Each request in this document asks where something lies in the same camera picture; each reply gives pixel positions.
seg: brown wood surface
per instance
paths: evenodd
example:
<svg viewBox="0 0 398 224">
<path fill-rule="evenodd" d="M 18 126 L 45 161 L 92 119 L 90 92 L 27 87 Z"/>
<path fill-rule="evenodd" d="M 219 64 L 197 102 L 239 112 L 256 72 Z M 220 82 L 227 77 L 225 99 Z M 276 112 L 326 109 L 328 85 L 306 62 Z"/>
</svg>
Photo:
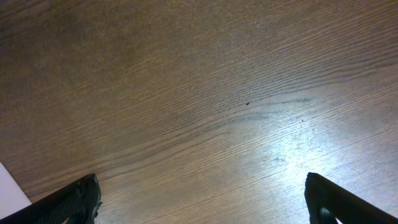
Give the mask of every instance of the brown wood surface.
<svg viewBox="0 0 398 224">
<path fill-rule="evenodd" d="M 0 161 L 97 223 L 309 223 L 307 172 L 398 215 L 398 1 L 0 2 Z"/>
</svg>

